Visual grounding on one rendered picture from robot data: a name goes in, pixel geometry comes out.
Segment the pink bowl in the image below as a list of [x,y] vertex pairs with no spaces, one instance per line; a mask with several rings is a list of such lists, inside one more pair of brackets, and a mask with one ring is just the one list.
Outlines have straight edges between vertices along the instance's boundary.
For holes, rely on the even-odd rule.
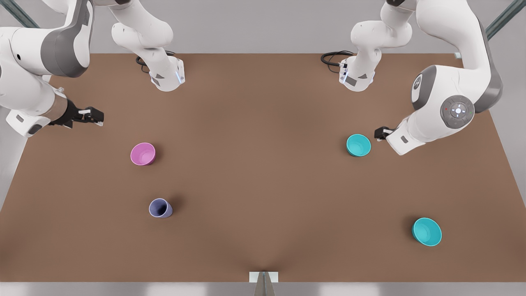
[[137,166],[152,164],[156,159],[156,149],[151,143],[139,143],[130,152],[130,160]]

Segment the cyan blue bowl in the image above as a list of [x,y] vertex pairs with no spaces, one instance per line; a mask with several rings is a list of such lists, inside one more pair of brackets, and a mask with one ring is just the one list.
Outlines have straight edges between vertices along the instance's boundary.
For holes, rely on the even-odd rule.
[[362,134],[353,134],[346,141],[346,149],[353,157],[364,157],[371,150],[371,142]]
[[436,221],[422,217],[411,227],[413,238],[427,247],[435,247],[442,240],[442,230]]

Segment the purple cup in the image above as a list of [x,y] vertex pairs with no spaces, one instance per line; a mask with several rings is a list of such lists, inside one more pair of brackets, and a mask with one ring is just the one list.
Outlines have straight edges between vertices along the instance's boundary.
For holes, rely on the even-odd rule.
[[154,199],[148,210],[150,215],[155,218],[167,218],[173,213],[172,206],[162,198]]

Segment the silver frame post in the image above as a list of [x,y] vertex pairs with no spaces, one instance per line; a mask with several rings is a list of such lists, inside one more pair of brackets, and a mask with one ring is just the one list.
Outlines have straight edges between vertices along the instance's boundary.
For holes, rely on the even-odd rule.
[[276,271],[250,271],[249,282],[255,283],[254,296],[275,296],[273,283],[278,283],[279,273]]
[[15,0],[0,0],[0,5],[8,11],[25,28],[40,28],[36,22],[21,8]]
[[526,7],[526,0],[513,0],[485,29],[487,39],[494,37],[524,7]]

